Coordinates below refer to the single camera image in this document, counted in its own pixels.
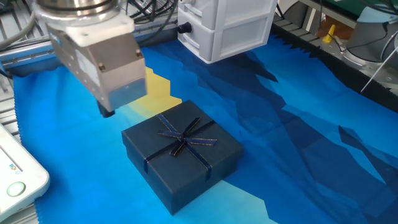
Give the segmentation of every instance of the dark blue gift box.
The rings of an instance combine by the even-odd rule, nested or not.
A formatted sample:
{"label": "dark blue gift box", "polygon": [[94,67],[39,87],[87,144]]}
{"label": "dark blue gift box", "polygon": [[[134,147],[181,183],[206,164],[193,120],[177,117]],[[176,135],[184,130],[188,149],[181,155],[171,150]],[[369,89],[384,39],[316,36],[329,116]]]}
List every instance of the dark blue gift box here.
{"label": "dark blue gift box", "polygon": [[127,155],[173,215],[232,174],[243,147],[191,101],[122,132]]}

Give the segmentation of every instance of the white plastic drawer unit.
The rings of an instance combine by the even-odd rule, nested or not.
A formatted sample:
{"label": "white plastic drawer unit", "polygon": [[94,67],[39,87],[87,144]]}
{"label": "white plastic drawer unit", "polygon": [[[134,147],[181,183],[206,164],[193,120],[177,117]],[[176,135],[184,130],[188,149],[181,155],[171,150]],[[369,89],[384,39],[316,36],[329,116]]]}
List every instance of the white plastic drawer unit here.
{"label": "white plastic drawer unit", "polygon": [[180,0],[178,39],[206,63],[267,44],[276,0]]}

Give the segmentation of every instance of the blue fabric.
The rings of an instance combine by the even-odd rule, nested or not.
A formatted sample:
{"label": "blue fabric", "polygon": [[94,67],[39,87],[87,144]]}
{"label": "blue fabric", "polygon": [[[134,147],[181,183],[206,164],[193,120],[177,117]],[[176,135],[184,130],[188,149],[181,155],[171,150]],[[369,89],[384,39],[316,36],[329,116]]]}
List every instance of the blue fabric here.
{"label": "blue fabric", "polygon": [[172,96],[243,144],[237,171],[172,217],[122,144],[143,117],[102,119],[66,68],[16,77],[22,143],[52,178],[41,223],[398,223],[398,115],[318,59],[273,37],[211,65],[177,41],[143,53]]}

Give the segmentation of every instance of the yellow object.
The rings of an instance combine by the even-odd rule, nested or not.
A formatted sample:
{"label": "yellow object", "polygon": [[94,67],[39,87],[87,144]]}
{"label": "yellow object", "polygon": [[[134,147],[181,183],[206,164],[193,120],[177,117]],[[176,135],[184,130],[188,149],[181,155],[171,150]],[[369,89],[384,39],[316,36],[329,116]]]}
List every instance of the yellow object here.
{"label": "yellow object", "polygon": [[336,28],[336,26],[335,26],[335,25],[332,25],[331,28],[330,28],[330,30],[329,30],[328,35],[326,35],[326,36],[322,39],[322,41],[324,41],[325,43],[330,44],[330,42],[331,42],[331,40],[332,40],[331,37],[333,37],[333,33],[335,32],[335,28]]}
{"label": "yellow object", "polygon": [[146,85],[146,96],[128,104],[141,116],[150,118],[182,103],[181,99],[170,96],[170,81],[156,75],[150,68],[146,68]]}

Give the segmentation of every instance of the dark blue ribbon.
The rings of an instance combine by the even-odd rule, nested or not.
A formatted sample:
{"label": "dark blue ribbon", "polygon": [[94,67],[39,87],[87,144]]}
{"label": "dark blue ribbon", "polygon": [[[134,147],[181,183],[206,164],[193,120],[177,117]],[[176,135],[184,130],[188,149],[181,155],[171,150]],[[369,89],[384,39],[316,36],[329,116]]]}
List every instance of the dark blue ribbon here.
{"label": "dark blue ribbon", "polygon": [[209,123],[206,123],[202,127],[192,131],[191,129],[198,124],[200,118],[195,118],[188,126],[185,128],[183,133],[179,133],[173,126],[172,124],[167,121],[167,119],[162,115],[158,114],[157,117],[163,122],[163,124],[166,126],[168,131],[160,130],[159,135],[165,136],[165,137],[171,137],[171,138],[176,138],[177,141],[173,142],[172,144],[169,144],[168,146],[164,147],[163,149],[153,153],[152,155],[146,157],[144,159],[144,170],[146,173],[148,173],[148,163],[150,161],[153,161],[157,157],[161,156],[168,150],[172,149],[170,151],[170,155],[172,156],[178,156],[182,150],[184,149],[184,146],[192,153],[193,156],[195,156],[199,162],[202,163],[202,165],[206,168],[206,180],[210,179],[211,176],[211,168],[212,166],[210,165],[209,162],[199,152],[197,152],[191,144],[197,144],[197,145],[204,145],[204,146],[214,146],[217,143],[217,140],[215,139],[199,139],[199,138],[192,138],[196,136],[197,134],[205,131],[208,129],[210,126],[215,124],[214,121],[210,121]]}

